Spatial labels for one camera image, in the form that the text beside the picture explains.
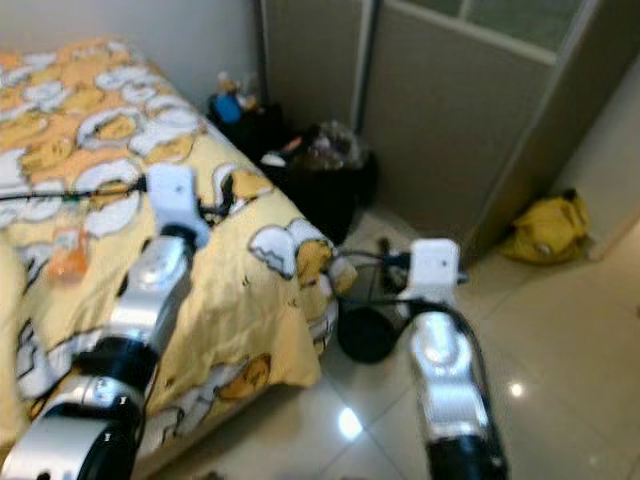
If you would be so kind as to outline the black mesh waste bin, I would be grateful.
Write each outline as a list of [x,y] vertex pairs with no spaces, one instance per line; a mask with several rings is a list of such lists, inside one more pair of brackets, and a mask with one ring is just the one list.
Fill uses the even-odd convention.
[[376,262],[356,266],[355,283],[339,296],[334,339],[356,364],[381,364],[396,352],[407,321],[398,310],[397,294],[387,293],[387,276]]

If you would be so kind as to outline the black full trash bin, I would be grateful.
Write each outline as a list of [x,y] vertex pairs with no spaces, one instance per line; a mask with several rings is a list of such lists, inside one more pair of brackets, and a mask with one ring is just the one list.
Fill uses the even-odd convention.
[[257,157],[256,164],[312,225],[338,244],[378,192],[378,156],[352,128],[334,120],[312,124]]

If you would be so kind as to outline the yellow egg print duvet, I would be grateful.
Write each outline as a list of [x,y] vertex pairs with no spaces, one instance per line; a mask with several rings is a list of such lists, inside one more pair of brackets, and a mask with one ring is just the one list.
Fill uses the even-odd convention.
[[[183,451],[275,385],[311,387],[355,270],[275,184],[145,55],[114,38],[0,51],[0,451],[8,454],[70,362],[99,339],[125,273],[157,234],[148,166],[188,166],[214,202],[233,172],[238,204],[211,223],[192,291],[148,396],[140,467]],[[81,282],[51,282],[56,227],[88,236]]]

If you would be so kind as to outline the grey wardrobe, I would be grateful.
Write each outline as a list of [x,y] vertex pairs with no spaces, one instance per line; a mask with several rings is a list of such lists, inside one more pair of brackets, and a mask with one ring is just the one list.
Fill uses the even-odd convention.
[[252,0],[271,101],[342,122],[375,204],[477,259],[548,195],[640,60],[640,0]]

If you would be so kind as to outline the yellow bag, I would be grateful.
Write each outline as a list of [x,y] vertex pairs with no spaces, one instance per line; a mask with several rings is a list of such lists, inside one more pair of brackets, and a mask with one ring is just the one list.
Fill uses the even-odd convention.
[[498,252],[509,260],[552,266],[581,259],[588,246],[590,219],[576,189],[535,201],[511,225]]

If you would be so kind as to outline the clear orange bottle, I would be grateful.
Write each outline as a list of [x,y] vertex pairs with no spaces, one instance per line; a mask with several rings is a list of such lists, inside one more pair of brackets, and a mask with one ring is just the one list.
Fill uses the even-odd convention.
[[74,285],[84,278],[88,269],[88,236],[79,224],[56,227],[52,236],[52,252],[47,273],[51,282]]

